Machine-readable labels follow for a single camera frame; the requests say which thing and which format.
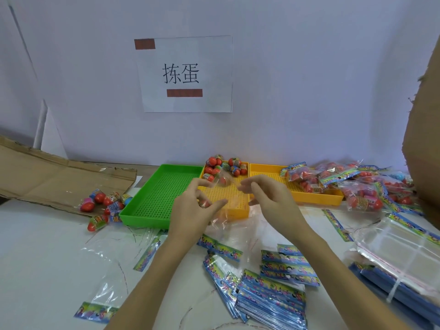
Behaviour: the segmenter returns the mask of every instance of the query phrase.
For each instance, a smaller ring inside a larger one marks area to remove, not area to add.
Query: cardboard
[[[440,229],[440,39],[419,80],[402,151],[426,218]]]
[[[67,160],[0,136],[0,196],[51,206],[70,213],[96,216],[78,206],[95,190],[124,192],[134,183],[135,169],[111,168]]]

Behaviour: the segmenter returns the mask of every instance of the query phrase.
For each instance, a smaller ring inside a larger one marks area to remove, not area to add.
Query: right hand
[[[256,175],[242,180],[238,189],[254,194],[249,205],[260,204],[267,222],[285,237],[288,234],[289,238],[297,239],[311,229],[285,184],[267,175]]]

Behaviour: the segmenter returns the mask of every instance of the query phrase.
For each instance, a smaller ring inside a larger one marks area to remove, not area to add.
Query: yellow tray
[[[285,167],[285,165],[260,165],[257,163],[251,163],[249,165],[248,173],[251,177],[265,174],[278,182],[286,184],[290,192],[292,192],[295,201],[335,206],[341,204],[344,195],[338,189],[327,190],[323,194],[315,194],[304,192],[296,182],[287,182],[285,178],[280,177],[279,175],[281,169]]]
[[[203,191],[209,200],[216,202],[221,199],[228,199],[228,204],[226,204],[223,209],[226,210],[228,219],[246,219],[249,217],[249,194],[244,194],[238,191],[237,186],[240,182],[249,177],[249,163],[242,162],[247,165],[248,173],[246,175],[240,175],[238,177],[233,177],[233,183],[227,187],[214,187],[206,190],[206,187],[199,187]],[[205,173],[206,165],[200,174],[200,177]]]

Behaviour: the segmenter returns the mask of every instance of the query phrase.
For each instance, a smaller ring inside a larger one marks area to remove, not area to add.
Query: white table
[[[352,244],[342,240],[320,209],[301,207],[301,210],[311,227],[343,258]],[[342,210],[332,211],[345,228],[363,227],[377,218]],[[422,218],[411,217],[411,220],[439,233]],[[90,240],[93,235],[87,231],[87,218],[16,200],[0,206],[0,222],[0,328],[104,328],[104,324],[76,319],[73,315],[106,272],[102,260],[89,257],[90,253],[84,256],[85,251],[81,248],[93,245],[107,227]],[[128,241],[133,236],[128,229],[125,230]],[[286,242],[272,229],[264,231],[260,241],[262,245],[274,249],[276,243]],[[239,321],[229,316],[217,292],[213,291],[214,285],[202,266],[205,255],[205,249],[194,246],[184,258],[163,300],[155,329],[243,328]],[[145,273],[132,270],[134,263],[127,261],[124,269],[129,291]],[[346,329],[323,287],[307,288],[306,294],[310,330]],[[250,321],[249,324],[263,329],[259,323]]]

